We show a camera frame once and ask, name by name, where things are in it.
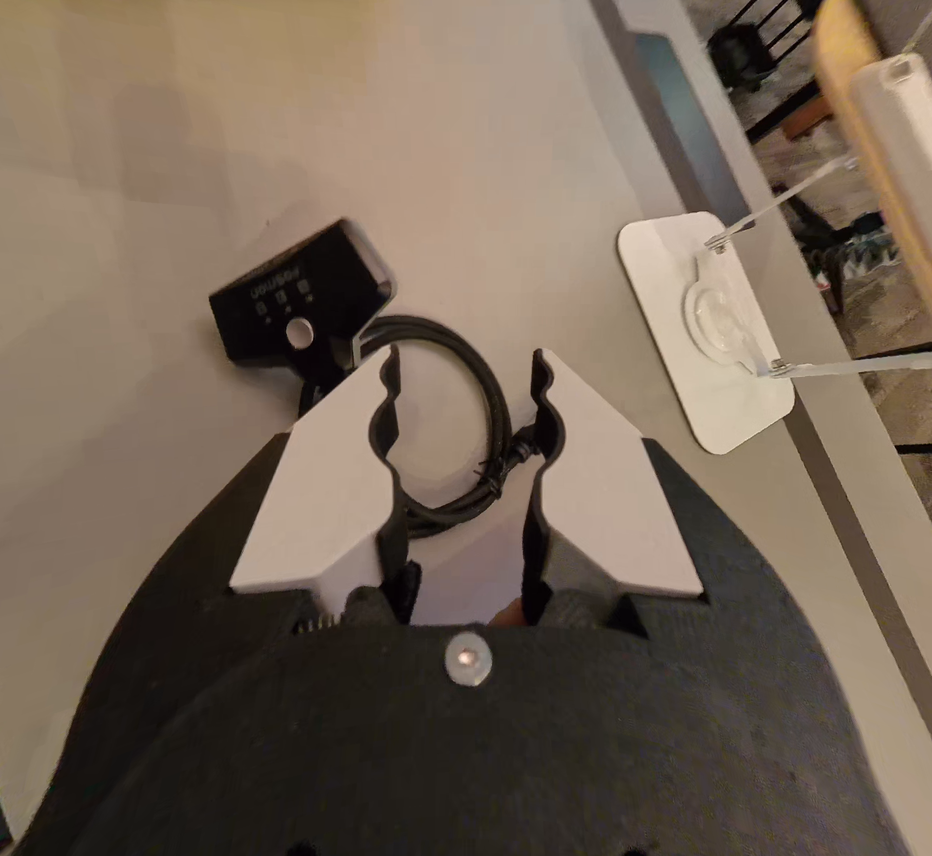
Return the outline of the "white bracket bar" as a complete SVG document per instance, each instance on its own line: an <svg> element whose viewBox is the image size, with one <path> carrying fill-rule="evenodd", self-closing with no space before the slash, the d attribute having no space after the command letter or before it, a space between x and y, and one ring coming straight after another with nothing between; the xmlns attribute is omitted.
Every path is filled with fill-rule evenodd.
<svg viewBox="0 0 932 856"><path fill-rule="evenodd" d="M871 63L850 89L894 190L917 222L931 215L931 80L915 52Z"/></svg>

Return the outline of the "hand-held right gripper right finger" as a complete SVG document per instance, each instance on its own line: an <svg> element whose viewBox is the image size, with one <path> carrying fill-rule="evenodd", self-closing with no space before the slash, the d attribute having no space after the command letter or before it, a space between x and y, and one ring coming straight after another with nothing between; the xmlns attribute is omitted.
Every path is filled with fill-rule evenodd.
<svg viewBox="0 0 932 856"><path fill-rule="evenodd" d="M533 353L530 395L543 462L522 533L524 614L541 617L565 592L608 616L634 594L700 598L704 587L640 431L548 349Z"/></svg>

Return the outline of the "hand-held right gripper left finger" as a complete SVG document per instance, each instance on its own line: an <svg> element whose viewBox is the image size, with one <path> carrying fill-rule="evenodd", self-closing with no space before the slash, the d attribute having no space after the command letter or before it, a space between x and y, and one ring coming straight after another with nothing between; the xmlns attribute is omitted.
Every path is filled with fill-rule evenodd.
<svg viewBox="0 0 932 856"><path fill-rule="evenodd" d="M408 560L397 471L400 360L386 346L293 426L229 579L238 594L307 591L341 613Z"/></svg>

